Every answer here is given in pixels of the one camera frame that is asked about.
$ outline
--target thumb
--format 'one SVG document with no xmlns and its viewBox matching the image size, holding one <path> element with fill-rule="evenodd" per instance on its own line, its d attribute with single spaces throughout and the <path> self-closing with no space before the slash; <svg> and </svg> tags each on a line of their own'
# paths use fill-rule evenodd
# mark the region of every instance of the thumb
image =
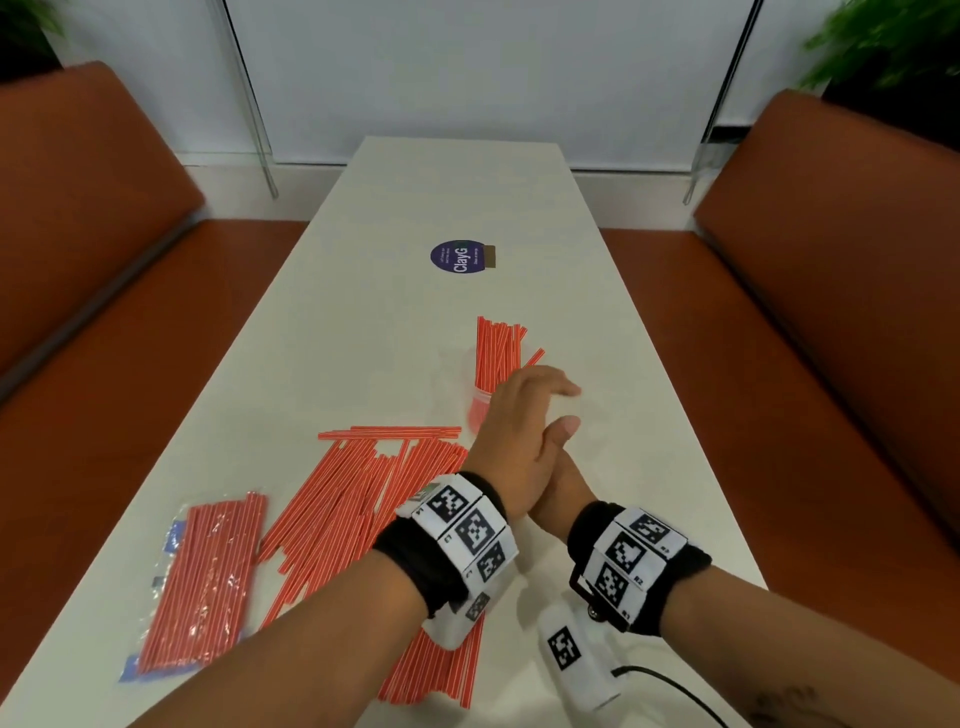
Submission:
<svg viewBox="0 0 960 728">
<path fill-rule="evenodd" d="M 580 418 L 574 415 L 566 415 L 559 420 L 555 420 L 543 431 L 543 445 L 540 448 L 540 457 L 537 458 L 537 463 L 541 468 L 548 473 L 553 472 L 557 455 L 566 445 L 566 441 L 573 437 L 579 428 Z"/>
</svg>

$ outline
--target fingernail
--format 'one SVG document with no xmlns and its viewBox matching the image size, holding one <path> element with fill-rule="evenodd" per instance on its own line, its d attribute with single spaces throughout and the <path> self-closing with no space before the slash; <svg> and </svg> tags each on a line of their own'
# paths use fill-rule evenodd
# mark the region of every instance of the fingernail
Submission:
<svg viewBox="0 0 960 728">
<path fill-rule="evenodd" d="M 564 417 L 564 429 L 566 430 L 566 434 L 573 437 L 577 430 L 580 429 L 580 418 L 576 415 Z"/>
</svg>

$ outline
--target left hand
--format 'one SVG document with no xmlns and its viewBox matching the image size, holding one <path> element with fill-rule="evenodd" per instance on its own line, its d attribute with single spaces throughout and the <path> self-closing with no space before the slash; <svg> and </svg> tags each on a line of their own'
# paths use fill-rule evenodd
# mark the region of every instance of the left hand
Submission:
<svg viewBox="0 0 960 728">
<path fill-rule="evenodd" d="M 552 395 L 575 397 L 580 387 L 554 367 L 524 367 L 496 388 L 490 410 L 463 470 L 487 479 L 503 500 L 507 520 L 516 521 L 540 498 L 557 454 L 580 426 L 561 417 L 546 426 Z"/>
</svg>

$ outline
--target forearm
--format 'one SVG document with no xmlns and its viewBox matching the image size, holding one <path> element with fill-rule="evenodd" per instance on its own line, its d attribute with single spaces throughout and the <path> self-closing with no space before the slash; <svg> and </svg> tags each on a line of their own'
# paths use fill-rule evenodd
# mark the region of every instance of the forearm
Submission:
<svg viewBox="0 0 960 728">
<path fill-rule="evenodd" d="M 717 568 L 674 587 L 660 630 L 755 726 L 960 725 L 960 687 Z"/>
<path fill-rule="evenodd" d="M 426 619 L 378 551 L 181 685 L 132 728 L 353 725 Z"/>
</svg>

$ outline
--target cup of straws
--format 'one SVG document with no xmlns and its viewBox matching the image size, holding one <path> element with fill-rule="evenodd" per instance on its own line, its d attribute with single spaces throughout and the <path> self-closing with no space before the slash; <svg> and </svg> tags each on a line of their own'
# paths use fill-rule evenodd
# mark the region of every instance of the cup of straws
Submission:
<svg viewBox="0 0 960 728">
<path fill-rule="evenodd" d="M 467 426 L 475 435 L 487 419 L 490 398 L 500 382 L 520 367 L 532 367 L 546 353 L 525 341 L 527 328 L 520 324 L 495 323 L 477 316 L 477 343 L 474 355 L 472 397 Z"/>
</svg>

